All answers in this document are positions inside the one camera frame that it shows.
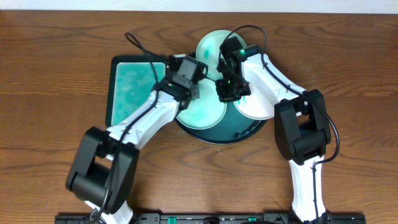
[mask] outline black cable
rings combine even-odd
[[[154,64],[153,64],[153,62],[152,62],[152,58],[151,58],[150,55],[154,55],[154,56],[156,56],[156,57],[159,57],[159,58],[161,58],[162,60],[166,60],[166,59],[162,58],[161,56],[159,56],[159,55],[157,55],[157,54],[154,54],[154,53],[152,53],[152,52],[146,50],[146,49],[144,48],[144,46],[142,45],[142,43],[139,42],[139,40],[138,40],[134,35],[132,35],[131,33],[127,32],[127,33],[124,34],[124,36],[126,37],[126,39],[127,39],[130,43],[132,43],[134,46],[136,46],[138,49],[140,49],[140,50],[142,50],[142,51],[144,52],[144,55],[147,57],[147,59],[148,59],[148,61],[149,61],[149,64],[150,64],[150,66],[151,66],[151,68],[152,68],[152,71],[154,72],[155,84],[157,85],[157,84],[159,83],[159,80],[158,80],[158,78],[157,78],[156,70],[155,70],[155,67],[154,67]],[[123,143],[123,139],[124,139],[124,137],[126,137],[126,134],[130,131],[131,127],[132,127],[139,119],[141,119],[143,116],[145,116],[145,114],[147,114],[152,108],[154,108],[154,107],[156,106],[156,103],[157,103],[157,100],[158,100],[158,99],[159,99],[159,92],[156,91],[155,100],[154,100],[154,102],[148,107],[148,109],[146,109],[144,112],[142,112],[139,116],[137,116],[130,124],[128,124],[128,125],[124,128],[124,131],[123,131],[123,133],[122,133],[122,135],[121,135],[121,137],[120,137],[120,139],[119,139],[119,141],[118,141],[119,144],[122,144],[122,143]],[[113,181],[113,170],[114,170],[114,169],[111,168],[111,171],[110,171],[109,176],[108,176],[109,182],[108,182],[108,186],[107,186],[107,188],[106,188],[106,192],[105,192],[103,204],[102,204],[100,210],[95,214],[95,217],[93,217],[93,218],[90,217],[90,222],[92,222],[92,223],[96,223],[96,222],[98,222],[98,220],[100,220],[101,214],[104,212],[105,208],[108,206],[108,202],[109,202],[109,199],[110,199],[111,194],[112,194],[112,192],[111,192],[111,186],[112,186],[112,181]]]
[[[267,34],[266,34],[266,32],[264,31],[264,29],[262,29],[261,27],[258,27],[258,26],[254,26],[254,25],[245,25],[245,26],[241,26],[241,27],[238,27],[237,29],[235,29],[234,31],[232,31],[231,33],[229,33],[229,34],[226,36],[225,40],[226,40],[228,37],[230,37],[233,33],[235,33],[237,30],[240,30],[240,29],[245,28],[245,27],[251,27],[251,28],[258,29],[258,30],[260,30],[260,31],[262,32],[262,34],[264,34],[264,45],[262,46],[262,51],[261,51],[261,62],[262,62],[262,65],[264,66],[264,68],[265,68],[265,69],[271,74],[271,76],[272,76],[273,78],[275,78],[284,88],[286,88],[287,90],[291,91],[292,93],[295,93],[295,94],[298,95],[299,97],[302,97],[305,101],[311,103],[314,107],[316,107],[316,109],[317,109],[319,112],[321,112],[321,114],[328,120],[328,122],[329,122],[329,124],[330,124],[330,126],[331,126],[331,128],[332,128],[332,130],[333,130],[333,132],[334,132],[334,134],[335,134],[335,138],[336,138],[336,149],[335,149],[335,153],[333,153],[333,155],[332,155],[330,158],[324,159],[324,160],[322,160],[322,161],[314,162],[314,164],[312,165],[312,174],[313,174],[313,197],[314,197],[313,202],[314,202],[314,205],[315,205],[315,215],[317,216],[317,223],[318,223],[317,185],[316,185],[316,179],[315,179],[315,172],[316,172],[317,170],[316,170],[315,166],[318,165],[318,164],[330,162],[330,161],[332,161],[333,159],[335,159],[336,156],[338,155],[338,153],[339,153],[339,151],[340,151],[340,137],[339,137],[339,135],[338,135],[338,131],[337,131],[336,125],[334,124],[333,120],[329,117],[329,115],[326,113],[326,111],[325,111],[321,106],[319,106],[319,104],[318,104],[317,102],[313,101],[312,99],[310,99],[309,97],[303,95],[302,93],[300,93],[300,92],[298,92],[298,91],[296,91],[296,90],[293,90],[293,89],[290,87],[290,85],[284,83],[279,77],[277,77],[277,76],[270,70],[270,68],[267,66],[267,63],[264,61],[264,52],[265,52],[266,45],[267,45]],[[219,56],[218,56],[218,61],[220,61],[220,58],[221,58],[221,51],[220,51],[220,54],[219,54]]]

